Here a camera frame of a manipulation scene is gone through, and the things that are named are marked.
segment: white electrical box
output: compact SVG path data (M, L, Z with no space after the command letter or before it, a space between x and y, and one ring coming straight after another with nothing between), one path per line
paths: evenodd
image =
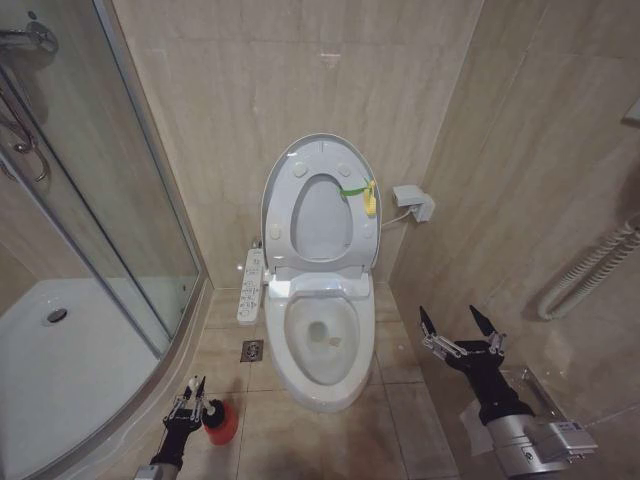
M429 195L417 185L393 187L393 198L399 207L408 207L416 222L426 222L433 215L436 204Z

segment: power cord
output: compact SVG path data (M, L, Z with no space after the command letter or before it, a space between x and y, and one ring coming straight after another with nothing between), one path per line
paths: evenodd
M407 218L409 215L411 215L411 213L413 213L414 210L415 210L415 207L413 205L410 206L409 208L407 208L407 211L404 212L402 215L394 218L393 220L389 220L388 222L384 222L382 225L380 225L380 228L384 228L388 225L391 225L392 223L402 220L403 218Z

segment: red container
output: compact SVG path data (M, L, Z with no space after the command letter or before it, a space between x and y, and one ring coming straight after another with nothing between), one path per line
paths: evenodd
M213 445L226 445L238 429L238 414L227 401L212 400L202 415L202 425Z

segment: toilet bowl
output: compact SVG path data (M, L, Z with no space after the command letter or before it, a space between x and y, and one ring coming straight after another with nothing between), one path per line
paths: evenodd
M376 199L368 208L367 186ZM379 198L366 160L328 134L293 143L267 180L262 238L272 360L293 397L312 410L348 407L369 376Z

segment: shower enclosure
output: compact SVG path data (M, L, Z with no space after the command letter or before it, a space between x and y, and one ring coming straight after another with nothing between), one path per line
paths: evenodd
M110 8L0 0L4 479L123 409L206 275Z

